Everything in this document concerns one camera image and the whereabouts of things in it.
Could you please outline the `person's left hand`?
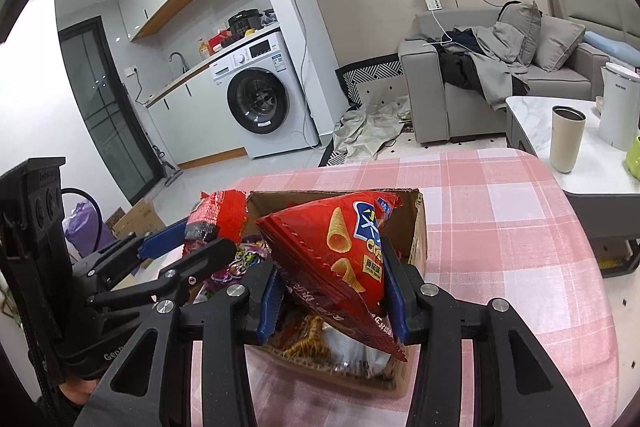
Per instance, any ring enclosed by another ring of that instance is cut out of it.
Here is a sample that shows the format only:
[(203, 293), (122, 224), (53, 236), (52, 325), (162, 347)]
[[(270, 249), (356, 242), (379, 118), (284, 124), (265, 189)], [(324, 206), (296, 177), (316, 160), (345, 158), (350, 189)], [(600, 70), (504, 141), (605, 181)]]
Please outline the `person's left hand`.
[(85, 405), (99, 384), (98, 379), (86, 381), (85, 379), (70, 376), (64, 383), (58, 385), (58, 389), (67, 400), (77, 405)]

